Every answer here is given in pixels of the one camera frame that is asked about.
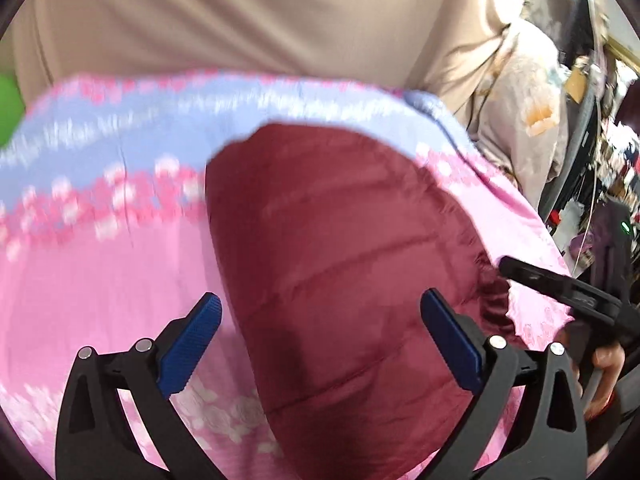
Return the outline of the person's right hand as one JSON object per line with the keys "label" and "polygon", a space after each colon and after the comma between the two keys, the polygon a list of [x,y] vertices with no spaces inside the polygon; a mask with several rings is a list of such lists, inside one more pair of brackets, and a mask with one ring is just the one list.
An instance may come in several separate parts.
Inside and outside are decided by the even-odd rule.
{"label": "person's right hand", "polygon": [[[570,342],[574,325],[576,325],[575,322],[566,323],[554,336],[554,341],[567,348],[567,353],[569,354],[569,351],[574,346]],[[612,396],[614,396],[616,382],[625,364],[625,351],[618,341],[614,341],[612,344],[607,344],[594,350],[591,359],[594,370],[600,370],[602,375],[590,403],[584,406],[586,420],[592,419],[603,412],[610,403]],[[572,361],[572,370],[576,380],[578,380],[580,376],[579,363]]]}

